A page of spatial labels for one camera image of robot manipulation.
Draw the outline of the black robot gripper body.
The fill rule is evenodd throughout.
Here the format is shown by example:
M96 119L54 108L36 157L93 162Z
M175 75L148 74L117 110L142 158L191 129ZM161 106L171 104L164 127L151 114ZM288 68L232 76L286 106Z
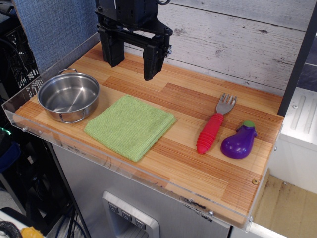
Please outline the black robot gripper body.
M151 40L163 40L166 56L171 54L170 36L172 29L158 20L159 6L168 0L115 0L109 7L96 9L98 28L114 31L124 41L144 48Z

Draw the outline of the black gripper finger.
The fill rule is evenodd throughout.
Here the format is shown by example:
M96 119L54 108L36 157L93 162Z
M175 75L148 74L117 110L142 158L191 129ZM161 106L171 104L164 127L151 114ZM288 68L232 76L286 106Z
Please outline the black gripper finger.
M104 61L111 67L119 65L124 60L124 41L114 31L110 31L103 26L99 26L98 32Z
M151 40L149 44L144 47L144 79L149 81L161 71L166 51L163 40Z

